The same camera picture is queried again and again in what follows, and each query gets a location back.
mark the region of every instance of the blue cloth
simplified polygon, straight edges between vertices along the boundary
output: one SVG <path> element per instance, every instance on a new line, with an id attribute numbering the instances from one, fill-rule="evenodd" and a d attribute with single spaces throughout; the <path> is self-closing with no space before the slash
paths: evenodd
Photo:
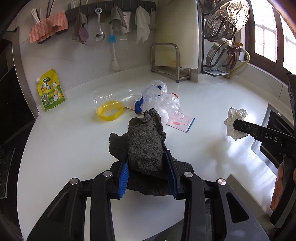
<path id="1" fill-rule="evenodd" d="M 143 104 L 143 97 L 135 102 L 135 113 L 140 114 L 142 112 L 141 105 Z"/>

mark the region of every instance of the kitchen counter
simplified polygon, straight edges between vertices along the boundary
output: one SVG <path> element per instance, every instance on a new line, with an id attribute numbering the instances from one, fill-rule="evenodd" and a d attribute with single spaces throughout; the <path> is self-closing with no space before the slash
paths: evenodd
<path id="1" fill-rule="evenodd" d="M 152 80 L 167 83 L 168 92 L 179 96 L 180 111 L 195 118 L 188 133 L 166 126 L 165 144 L 178 160 L 192 164 L 202 179 L 216 181 L 230 174 L 247 189 L 265 212 L 276 176 L 250 149 L 251 136 L 235 141 L 226 136 L 228 109 L 247 110 L 245 120 L 261 124 L 270 103 L 292 121 L 292 113 L 279 100 L 254 84 L 223 77 L 208 77 L 196 83 L 179 84 L 142 67 L 111 74 L 65 92 L 66 102 L 41 113 L 27 141 L 18 177 L 17 209 L 26 240 L 42 213 L 73 177 L 94 178 L 116 161 L 108 152 L 109 135 L 126 133 L 136 117 L 125 109 L 115 121 L 100 120 L 93 103 L 93 91 L 112 93 L 129 85 L 140 94 Z M 112 200 L 112 216 L 117 241 L 140 241 L 151 237 L 183 218 L 184 200 L 173 196 L 146 196 L 127 190 L 122 200 Z M 86 207 L 85 240 L 89 240 L 89 207 Z"/>

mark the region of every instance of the white bottle brush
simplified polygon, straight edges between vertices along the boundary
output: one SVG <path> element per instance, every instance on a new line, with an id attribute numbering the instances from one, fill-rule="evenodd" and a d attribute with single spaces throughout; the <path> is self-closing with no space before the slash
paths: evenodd
<path id="1" fill-rule="evenodd" d="M 113 34 L 112 24 L 110 24 L 110 30 L 111 30 L 111 35 L 110 35 L 110 38 L 109 38 L 109 42 L 112 43 L 113 55 L 114 55 L 114 58 L 111 61 L 111 68 L 114 69 L 114 70 L 119 70 L 120 66 L 119 66 L 119 63 L 118 63 L 118 59 L 116 58 L 116 55 L 115 55 L 114 43 L 115 43 L 116 40 L 115 40 L 115 36 Z"/>

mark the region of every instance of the screw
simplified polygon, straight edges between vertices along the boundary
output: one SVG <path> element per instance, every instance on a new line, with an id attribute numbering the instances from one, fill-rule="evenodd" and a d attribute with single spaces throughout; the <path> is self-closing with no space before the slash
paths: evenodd
<path id="1" fill-rule="evenodd" d="M 78 179 L 77 178 L 72 178 L 71 180 L 70 180 L 70 184 L 71 185 L 76 185 L 78 183 Z"/>
<path id="2" fill-rule="evenodd" d="M 185 177 L 193 177 L 193 174 L 191 172 L 185 172 L 184 176 Z"/>
<path id="3" fill-rule="evenodd" d="M 111 177 L 112 176 L 112 172 L 111 171 L 105 171 L 103 173 L 104 177 Z"/>
<path id="4" fill-rule="evenodd" d="M 224 180 L 224 179 L 219 179 L 218 180 L 218 183 L 220 184 L 220 185 L 225 185 L 226 184 L 226 181 Z"/>

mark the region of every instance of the white towel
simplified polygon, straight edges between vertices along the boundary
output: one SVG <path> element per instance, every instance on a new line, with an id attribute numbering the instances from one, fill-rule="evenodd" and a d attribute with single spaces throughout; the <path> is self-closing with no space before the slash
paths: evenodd
<path id="1" fill-rule="evenodd" d="M 140 39 L 145 42 L 150 34 L 150 29 L 148 24 L 150 24 L 149 13 L 142 7 L 138 7 L 136 10 L 135 25 L 137 25 L 137 44 Z"/>

